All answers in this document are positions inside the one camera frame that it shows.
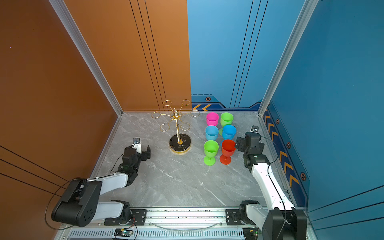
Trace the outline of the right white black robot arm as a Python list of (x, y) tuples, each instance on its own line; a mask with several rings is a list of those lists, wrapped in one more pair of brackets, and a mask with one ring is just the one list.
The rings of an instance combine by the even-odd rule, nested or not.
[(256, 179), (267, 204), (267, 209), (255, 201), (240, 204), (242, 221), (254, 223), (261, 229), (264, 240), (305, 240), (307, 238), (307, 216), (287, 198), (276, 180), (271, 165), (263, 154), (262, 136), (247, 132), (238, 137), (235, 147), (243, 153), (245, 167)]

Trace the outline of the right aluminium corner post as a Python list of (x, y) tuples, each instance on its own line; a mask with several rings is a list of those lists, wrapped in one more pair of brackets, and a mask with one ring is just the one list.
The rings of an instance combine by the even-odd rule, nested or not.
[(285, 70), (300, 42), (300, 39), (313, 15), (319, 0), (306, 0), (295, 22), (293, 30), (284, 48), (282, 56), (263, 97), (258, 114), (262, 117), (270, 104), (272, 97), (285, 73)]

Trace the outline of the gold wine glass rack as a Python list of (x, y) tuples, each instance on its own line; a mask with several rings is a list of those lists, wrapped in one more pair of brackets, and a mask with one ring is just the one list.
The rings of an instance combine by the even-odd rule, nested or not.
[(189, 151), (192, 145), (191, 137), (187, 134), (182, 133), (182, 131), (189, 131), (191, 128), (191, 124), (184, 122), (184, 116), (191, 116), (193, 118), (197, 118), (200, 115), (200, 112), (196, 109), (192, 109), (188, 112), (183, 112), (183, 107), (188, 107), (191, 104), (190, 100), (182, 100), (182, 105), (179, 109), (172, 107), (171, 100), (165, 100), (163, 105), (167, 108), (171, 109), (170, 114), (162, 113), (160, 111), (153, 112), (151, 117), (153, 119), (158, 119), (161, 116), (169, 117), (170, 120), (167, 123), (160, 125), (161, 132), (168, 132), (171, 129), (170, 123), (176, 123), (176, 134), (170, 138), (169, 147), (172, 152), (178, 155), (183, 155)]

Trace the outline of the green wine glass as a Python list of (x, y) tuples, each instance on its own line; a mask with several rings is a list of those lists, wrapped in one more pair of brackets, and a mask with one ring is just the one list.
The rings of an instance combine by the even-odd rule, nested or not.
[(204, 163), (207, 166), (212, 166), (215, 164), (215, 156), (217, 155), (219, 150), (219, 144), (216, 141), (209, 140), (206, 141), (204, 144)]
[(220, 116), (221, 128), (219, 129), (219, 134), (223, 135), (223, 128), (226, 125), (231, 125), (234, 120), (234, 116), (231, 113), (222, 113)]

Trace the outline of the aluminium corner post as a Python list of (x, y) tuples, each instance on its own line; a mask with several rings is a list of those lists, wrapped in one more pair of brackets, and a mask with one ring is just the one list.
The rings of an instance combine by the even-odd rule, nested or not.
[(306, 0), (295, 22), (293, 30), (284, 48), (282, 56), (263, 97), (258, 114), (262, 117), (270, 104), (272, 97), (285, 73), (285, 70), (300, 42), (300, 39), (313, 15), (319, 0)]
[(97, 63), (91, 49), (89, 48), (85, 38), (83, 37), (79, 27), (77, 26), (74, 18), (72, 17), (66, 3), (62, 0), (49, 0), (55, 13), (59, 17), (67, 33), (77, 47), (79, 53), (87, 64), (89, 70), (93, 74), (107, 100), (111, 104), (118, 117), (124, 113), (121, 105), (119, 104), (115, 94), (112, 91), (105, 75), (103, 74), (99, 64)]

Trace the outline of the magenta wine glass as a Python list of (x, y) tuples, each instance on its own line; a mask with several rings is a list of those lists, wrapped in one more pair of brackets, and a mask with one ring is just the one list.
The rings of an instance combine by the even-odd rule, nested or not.
[(217, 113), (208, 113), (206, 116), (206, 122), (208, 126), (217, 126), (219, 122), (219, 115)]

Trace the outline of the green circuit board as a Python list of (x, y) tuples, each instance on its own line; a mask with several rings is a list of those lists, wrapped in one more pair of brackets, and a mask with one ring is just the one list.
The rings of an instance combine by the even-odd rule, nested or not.
[(263, 240), (262, 230), (259, 228), (243, 228), (245, 240)]
[(128, 238), (131, 238), (133, 235), (134, 235), (134, 231), (132, 229), (118, 228), (118, 229), (115, 229), (113, 238), (118, 240), (126, 240)]

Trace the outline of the right green circuit board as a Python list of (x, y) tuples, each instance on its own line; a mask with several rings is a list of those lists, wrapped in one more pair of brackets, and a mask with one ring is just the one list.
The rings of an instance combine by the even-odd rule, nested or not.
[(259, 228), (243, 228), (245, 240), (263, 240), (262, 230)]

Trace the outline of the red wine glass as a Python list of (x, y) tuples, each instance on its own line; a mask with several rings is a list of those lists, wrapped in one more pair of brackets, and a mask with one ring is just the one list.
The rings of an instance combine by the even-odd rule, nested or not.
[(235, 153), (235, 142), (233, 140), (224, 140), (222, 142), (222, 155), (220, 156), (220, 162), (223, 165), (229, 165), (232, 161), (231, 156)]

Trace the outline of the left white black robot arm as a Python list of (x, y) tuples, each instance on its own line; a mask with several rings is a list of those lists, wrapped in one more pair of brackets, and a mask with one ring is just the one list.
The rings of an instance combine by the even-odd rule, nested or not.
[(73, 179), (53, 208), (51, 219), (70, 226), (85, 227), (93, 220), (111, 220), (120, 225), (134, 218), (130, 204), (121, 200), (100, 202), (108, 192), (130, 186), (138, 176), (141, 162), (151, 158), (151, 148), (139, 152), (137, 145), (125, 148), (116, 172), (91, 179)]

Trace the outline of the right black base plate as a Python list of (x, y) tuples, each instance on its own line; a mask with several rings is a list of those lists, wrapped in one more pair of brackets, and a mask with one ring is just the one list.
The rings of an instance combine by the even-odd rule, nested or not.
[(226, 223), (228, 226), (237, 226), (237, 225), (253, 225), (257, 227), (262, 227), (267, 218), (267, 212), (263, 209), (260, 211), (258, 209), (251, 209), (251, 217), (247, 216), (245, 210), (240, 209), (226, 209)]

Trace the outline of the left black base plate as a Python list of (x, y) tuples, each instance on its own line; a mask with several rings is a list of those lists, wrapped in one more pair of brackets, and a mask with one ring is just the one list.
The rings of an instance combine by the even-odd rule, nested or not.
[(145, 209), (130, 209), (123, 210), (122, 214), (117, 218), (107, 218), (104, 221), (105, 226), (143, 226), (146, 221), (147, 210)]

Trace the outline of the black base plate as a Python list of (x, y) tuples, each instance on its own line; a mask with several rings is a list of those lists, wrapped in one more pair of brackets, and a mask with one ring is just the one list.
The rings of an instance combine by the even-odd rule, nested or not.
[(258, 209), (251, 209), (251, 217), (247, 216), (245, 210), (240, 209), (226, 209), (226, 223), (228, 226), (237, 226), (237, 225), (253, 225), (257, 227), (262, 227), (267, 218), (267, 212), (263, 209), (260, 211)]
[(143, 226), (146, 221), (147, 210), (145, 209), (130, 209), (123, 210), (122, 214), (117, 218), (107, 218), (104, 221), (105, 226)]

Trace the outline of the aluminium front rail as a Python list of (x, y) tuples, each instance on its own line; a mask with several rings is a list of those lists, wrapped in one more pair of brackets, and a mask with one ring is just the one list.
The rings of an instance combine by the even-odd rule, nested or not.
[(134, 231), (134, 235), (126, 240), (244, 240), (243, 228), (258, 228), (253, 225), (227, 225), (225, 210), (240, 207), (144, 209), (147, 210), (147, 216), (143, 226), (105, 226), (105, 219), (101, 219), (92, 221), (85, 227), (64, 227), (55, 238), (117, 240), (113, 238), (115, 229), (128, 228)]

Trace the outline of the left green circuit board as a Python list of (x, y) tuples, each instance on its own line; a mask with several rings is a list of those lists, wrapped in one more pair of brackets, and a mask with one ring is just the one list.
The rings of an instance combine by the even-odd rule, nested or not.
[(133, 235), (134, 235), (134, 231), (132, 229), (118, 228), (118, 229), (115, 229), (113, 238), (118, 240), (126, 240), (128, 238), (131, 238)]

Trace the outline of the left aluminium corner post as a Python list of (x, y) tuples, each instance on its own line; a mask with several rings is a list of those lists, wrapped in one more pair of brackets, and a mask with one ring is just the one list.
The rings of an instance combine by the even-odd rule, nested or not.
[(115, 94), (112, 91), (105, 75), (103, 74), (99, 64), (97, 63), (91, 49), (89, 48), (85, 38), (83, 37), (79, 27), (77, 26), (74, 18), (72, 17), (66, 3), (62, 0), (49, 0), (55, 13), (59, 17), (67, 33), (77, 47), (79, 53), (87, 64), (89, 70), (93, 74), (107, 100), (111, 104), (118, 117), (124, 113), (121, 105), (119, 104)]

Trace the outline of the blue wine glass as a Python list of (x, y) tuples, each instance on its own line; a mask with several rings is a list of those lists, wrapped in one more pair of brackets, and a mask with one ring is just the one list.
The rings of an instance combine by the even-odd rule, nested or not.
[(232, 140), (237, 133), (236, 127), (233, 125), (225, 125), (223, 127), (222, 136), (224, 140)]
[(219, 135), (219, 129), (216, 126), (207, 126), (205, 128), (207, 141), (216, 141)]

